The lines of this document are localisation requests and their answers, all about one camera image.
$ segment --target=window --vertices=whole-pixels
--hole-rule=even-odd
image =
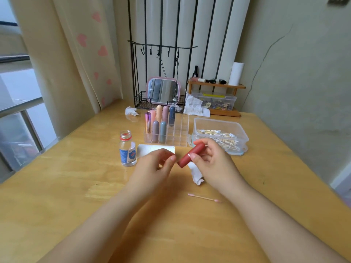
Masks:
[[[56,135],[8,0],[0,0],[0,183]]]

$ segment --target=small wooden rack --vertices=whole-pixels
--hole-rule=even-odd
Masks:
[[[228,84],[219,84],[219,82],[217,81],[215,84],[211,84],[211,83],[206,83],[206,82],[198,82],[198,81],[192,81],[190,79],[188,79],[188,93],[191,94],[191,89],[192,89],[192,85],[200,85],[200,86],[210,86],[210,87],[221,87],[221,88],[232,88],[234,89],[233,91],[233,95],[235,96],[237,94],[237,90],[238,89],[245,89],[246,87],[244,85],[239,84],[239,86],[232,86],[232,85],[228,85]],[[210,114],[214,114],[214,115],[225,115],[225,116],[233,116],[233,117],[241,117],[241,114],[235,109],[233,108],[233,110],[231,111],[227,111],[227,110],[217,110],[217,109],[209,109],[210,110]]]

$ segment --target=gray wall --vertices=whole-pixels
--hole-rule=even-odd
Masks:
[[[351,160],[351,3],[251,0],[235,61],[247,86],[235,107],[330,183]]]

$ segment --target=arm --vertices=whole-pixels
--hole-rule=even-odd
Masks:
[[[175,157],[159,149],[140,158],[125,187],[38,263],[108,262],[130,219],[168,177]]]
[[[205,180],[236,206],[246,225],[272,263],[347,262],[292,217],[253,189],[240,175],[231,157],[212,139],[207,155],[191,154]]]

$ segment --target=white roll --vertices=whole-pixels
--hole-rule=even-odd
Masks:
[[[241,73],[243,72],[244,63],[233,63],[232,72],[230,74],[228,85],[238,86]]]

